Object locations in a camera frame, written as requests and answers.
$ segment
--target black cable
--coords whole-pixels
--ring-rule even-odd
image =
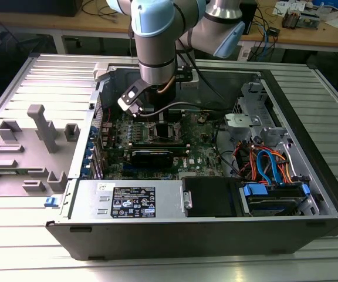
[[[220,159],[226,163],[235,173],[238,173],[238,170],[233,167],[233,165],[228,162],[223,156],[222,154],[220,154],[220,151],[218,150],[218,147],[217,147],[217,136],[218,136],[218,132],[220,131],[220,127],[221,127],[221,123],[222,121],[220,121],[220,124],[218,125],[217,129],[216,129],[216,133],[215,133],[215,151],[216,151],[216,155],[220,156]]]
[[[226,151],[223,151],[222,153],[220,153],[221,155],[223,155],[223,154],[225,154],[225,153],[234,153],[234,151],[232,151],[232,150],[226,150]]]
[[[144,118],[149,118],[151,116],[155,116],[169,108],[175,107],[175,106],[180,106],[180,105],[186,105],[186,106],[192,106],[192,107],[196,107],[202,110],[212,110],[214,112],[227,112],[232,110],[231,108],[226,108],[226,109],[216,109],[216,108],[209,108],[209,107],[205,107],[203,105],[198,105],[198,104],[193,104],[193,103],[189,103],[189,102],[175,102],[172,104],[169,104],[163,108],[161,108],[160,110],[157,110],[156,112],[153,113],[147,113],[147,114],[141,114],[140,116],[144,117]]]
[[[178,55],[178,57],[180,57],[180,58],[181,58],[181,60],[183,61],[183,63],[184,63],[185,65],[187,65],[187,66],[188,66],[188,63],[187,63],[187,61],[185,60],[185,58],[182,56],[182,54],[181,54],[181,53],[179,53],[179,52],[177,52],[177,55]]]
[[[91,2],[93,2],[95,0],[88,0],[86,3],[84,3],[82,5],[82,11],[88,15],[91,15],[91,16],[110,16],[110,15],[114,15],[114,14],[117,14],[118,12],[110,12],[110,13],[107,13],[107,14],[104,14],[102,13],[102,10],[104,10],[105,8],[109,8],[109,6],[104,6],[102,8],[100,8],[100,10],[98,11],[98,14],[94,14],[94,13],[90,13],[90,12],[87,12],[85,10],[85,6],[87,6],[88,4],[90,4]]]
[[[11,37],[14,38],[14,40],[17,43],[20,43],[20,41],[14,36],[14,34],[12,34],[12,32],[1,21],[0,21],[0,26],[2,26],[7,31],[7,33],[9,33],[11,35]],[[29,53],[29,51],[24,46],[22,46],[22,47],[25,51],[27,51],[27,53]]]
[[[205,84],[207,84],[207,86],[217,95],[219,96],[224,102],[226,102],[225,98],[222,97],[222,95],[209,83],[209,81],[205,78],[205,76],[203,75],[203,73],[200,71],[200,69],[198,68],[198,66],[196,65],[195,61],[192,59],[191,55],[188,53],[185,45],[182,43],[182,41],[180,39],[178,39],[178,42],[181,44],[183,50],[185,50],[186,55],[188,57],[188,59],[190,60],[190,62],[192,63],[192,66],[194,67],[194,69],[197,71],[198,75],[200,76],[200,78],[204,81]]]

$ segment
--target blue latch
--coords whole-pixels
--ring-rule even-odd
[[[44,207],[58,207],[57,198],[55,197],[46,198]]]
[[[92,156],[92,151],[89,150],[89,149],[86,149],[86,150],[84,151],[84,153],[85,153],[86,157]]]
[[[307,184],[302,184],[302,189],[303,189],[303,192],[305,193],[306,196],[311,194],[310,188]]]
[[[80,173],[84,173],[84,174],[88,175],[88,174],[89,174],[89,169],[86,168],[86,167],[82,167],[82,168],[80,169]]]
[[[87,148],[92,149],[94,147],[94,144],[91,141],[87,142]]]
[[[91,161],[89,159],[83,159],[83,165],[86,166],[86,165],[89,165]]]
[[[91,134],[97,134],[98,131],[99,131],[99,130],[98,130],[95,126],[91,126],[91,129],[90,129],[90,133],[91,133]]]
[[[250,183],[244,186],[245,196],[250,195],[268,195],[267,188],[264,184]]]

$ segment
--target white label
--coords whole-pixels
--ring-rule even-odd
[[[97,191],[113,191],[115,186],[115,183],[98,183]]]
[[[0,172],[0,175],[5,175],[5,174],[16,174],[16,172]]]

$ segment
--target table leg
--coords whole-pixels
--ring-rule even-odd
[[[241,50],[239,51],[238,61],[247,61],[251,48],[255,46],[255,41],[242,41]]]
[[[52,34],[58,54],[67,54],[65,38],[61,34]]]

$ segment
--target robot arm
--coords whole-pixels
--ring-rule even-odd
[[[163,98],[160,89],[174,81],[178,39],[186,48],[226,58],[236,47],[245,26],[241,22],[240,0],[211,0],[208,5],[206,0],[107,0],[107,3],[117,12],[131,15],[141,79],[121,96],[119,105],[132,115],[141,111],[138,97],[142,93],[149,92],[151,100],[161,100],[159,108],[175,97],[174,94]]]

